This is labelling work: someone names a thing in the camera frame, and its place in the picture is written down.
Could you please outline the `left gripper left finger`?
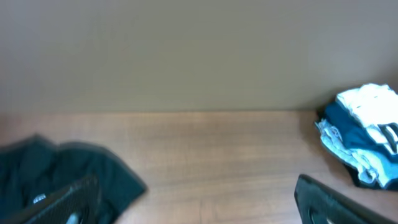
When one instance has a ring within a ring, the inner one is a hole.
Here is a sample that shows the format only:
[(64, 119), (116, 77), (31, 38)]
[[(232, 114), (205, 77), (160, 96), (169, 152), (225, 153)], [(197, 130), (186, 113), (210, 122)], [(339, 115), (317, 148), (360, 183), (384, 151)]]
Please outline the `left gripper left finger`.
[(89, 175), (2, 219), (1, 223), (95, 223), (100, 201), (98, 179)]

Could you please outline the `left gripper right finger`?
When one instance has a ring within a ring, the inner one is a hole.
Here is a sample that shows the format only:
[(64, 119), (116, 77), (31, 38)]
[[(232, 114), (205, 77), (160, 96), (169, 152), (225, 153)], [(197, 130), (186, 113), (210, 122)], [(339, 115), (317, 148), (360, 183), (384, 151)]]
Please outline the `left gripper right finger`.
[(396, 224), (309, 175), (299, 175), (294, 198), (302, 224)]

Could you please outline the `black t-shirt with logo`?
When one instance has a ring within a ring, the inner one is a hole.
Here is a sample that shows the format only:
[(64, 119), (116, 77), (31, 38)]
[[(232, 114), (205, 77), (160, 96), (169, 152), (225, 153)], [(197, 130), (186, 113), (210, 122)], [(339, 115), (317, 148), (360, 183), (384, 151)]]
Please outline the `black t-shirt with logo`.
[(1, 146), (1, 219), (87, 176), (96, 177), (101, 192), (95, 223), (114, 223), (147, 190), (119, 157), (96, 144), (56, 144), (36, 135)]

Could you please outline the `white t-shirt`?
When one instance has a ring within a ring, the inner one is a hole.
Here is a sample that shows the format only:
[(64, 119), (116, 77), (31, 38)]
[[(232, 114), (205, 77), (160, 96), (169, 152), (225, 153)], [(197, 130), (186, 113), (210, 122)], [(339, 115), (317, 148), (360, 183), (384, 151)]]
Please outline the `white t-shirt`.
[(388, 85), (365, 84), (337, 94), (337, 102), (377, 144), (397, 155), (397, 93)]

